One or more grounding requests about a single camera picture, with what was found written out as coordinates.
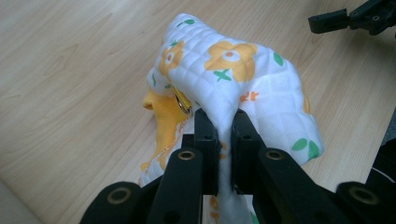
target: cloth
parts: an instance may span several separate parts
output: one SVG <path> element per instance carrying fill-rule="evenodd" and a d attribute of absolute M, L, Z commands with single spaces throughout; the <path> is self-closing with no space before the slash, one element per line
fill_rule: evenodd
<path fill-rule="evenodd" d="M 176 16 L 167 28 L 147 83 L 143 105 L 158 122 L 157 147 L 142 165 L 140 183 L 163 174 L 183 133 L 193 133 L 193 112 L 201 107 L 222 145 L 219 195 L 204 199 L 208 223 L 257 221 L 251 197 L 230 186 L 231 128 L 238 108 L 247 112 L 265 145 L 288 152 L 299 164 L 324 150 L 294 66 L 272 49 L 219 34 L 192 15 Z M 189 115 L 179 108 L 175 90 L 191 103 Z"/>

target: green leaf print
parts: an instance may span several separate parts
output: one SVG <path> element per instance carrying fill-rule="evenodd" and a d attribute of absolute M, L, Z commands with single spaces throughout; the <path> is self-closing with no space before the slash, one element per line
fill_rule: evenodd
<path fill-rule="evenodd" d="M 152 86 L 155 87 L 155 85 L 157 84 L 157 81 L 155 80 L 154 73 L 152 74 L 151 77 L 152 77 Z"/>
<path fill-rule="evenodd" d="M 276 61 L 277 64 L 283 66 L 283 58 L 276 52 L 274 52 L 274 60 Z"/>
<path fill-rule="evenodd" d="M 222 72 L 214 71 L 213 73 L 218 77 L 218 82 L 219 82 L 220 80 L 222 80 L 222 79 L 227 80 L 227 81 L 231 81 L 231 78 L 228 77 L 228 76 L 226 75 L 226 73 L 227 73 L 229 70 L 230 70 L 230 69 L 225 69 L 225 70 L 222 71 Z"/>
<path fill-rule="evenodd" d="M 307 145 L 308 145 L 308 140 L 306 140 L 306 138 L 300 138 L 299 140 L 297 140 L 296 143 L 294 143 L 291 150 L 300 151 L 300 150 L 304 149 Z"/>
<path fill-rule="evenodd" d="M 259 219 L 253 213 L 250 213 L 251 219 L 253 220 L 253 224 L 260 224 Z"/>
<path fill-rule="evenodd" d="M 308 159 L 312 160 L 319 156 L 319 147 L 313 141 L 309 141 Z"/>
<path fill-rule="evenodd" d="M 188 24 L 188 25 L 193 25 L 193 24 L 195 23 L 195 20 L 186 20 L 186 21 L 183 21 L 183 22 L 179 23 L 179 24 L 177 25 L 177 27 L 181 26 L 183 23 L 186 23 L 186 24 Z"/>
<path fill-rule="evenodd" d="M 176 46 L 177 45 L 177 41 L 176 40 L 174 40 L 174 42 L 171 44 L 171 49 L 174 47 L 174 46 Z"/>

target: screw hole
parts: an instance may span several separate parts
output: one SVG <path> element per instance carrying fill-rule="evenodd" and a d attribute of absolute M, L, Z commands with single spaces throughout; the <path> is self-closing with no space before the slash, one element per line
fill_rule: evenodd
<path fill-rule="evenodd" d="M 277 151 L 268 151 L 265 155 L 267 156 L 267 158 L 274 161 L 281 161 L 284 159 L 283 154 Z"/>
<path fill-rule="evenodd" d="M 183 161 L 189 161 L 194 159 L 195 154 L 191 151 L 182 151 L 178 153 L 178 158 L 183 160 Z"/>
<path fill-rule="evenodd" d="M 368 189 L 351 187 L 349 189 L 349 194 L 357 201 L 361 203 L 366 203 L 370 205 L 375 205 L 379 203 L 378 197 Z"/>
<path fill-rule="evenodd" d="M 167 212 L 163 217 L 163 221 L 169 224 L 178 223 L 180 221 L 180 214 L 175 211 Z"/>
<path fill-rule="evenodd" d="M 111 204 L 125 203 L 131 197 L 131 194 L 130 189 L 119 187 L 107 195 L 107 201 Z"/>

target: black metal bracket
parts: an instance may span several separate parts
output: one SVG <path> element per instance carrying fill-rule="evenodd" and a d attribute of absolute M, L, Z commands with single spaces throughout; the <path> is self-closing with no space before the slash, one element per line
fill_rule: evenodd
<path fill-rule="evenodd" d="M 203 195 L 219 190 L 219 140 L 201 109 L 195 133 L 170 157 L 164 175 L 143 188 L 119 182 L 103 189 L 81 223 L 202 222 Z M 260 223 L 396 223 L 396 184 L 340 184 L 335 193 L 316 185 L 286 152 L 266 147 L 248 115 L 233 120 L 232 182 L 253 195 Z"/>
<path fill-rule="evenodd" d="M 358 28 L 378 35 L 396 24 L 396 0 L 369 0 L 353 10 L 349 16 L 342 9 L 308 18 L 312 33 L 323 34 L 331 31 Z"/>

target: quilted fabric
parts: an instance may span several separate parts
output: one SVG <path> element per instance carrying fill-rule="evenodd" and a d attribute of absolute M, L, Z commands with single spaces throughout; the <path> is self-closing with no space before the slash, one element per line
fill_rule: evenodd
<path fill-rule="evenodd" d="M 166 133 L 157 134 L 157 150 L 142 166 L 141 185 L 163 174 L 182 134 L 193 132 L 193 119 L 175 111 L 175 88 L 191 101 L 192 113 L 200 107 L 206 112 L 219 133 L 219 195 L 205 198 L 209 223 L 255 220 L 251 200 L 230 186 L 231 127 L 238 108 L 268 147 L 285 150 L 299 164 L 323 152 L 294 66 L 272 49 L 221 35 L 192 15 L 180 14 L 171 22 L 147 82 L 144 106 L 154 110 L 158 129 Z"/>

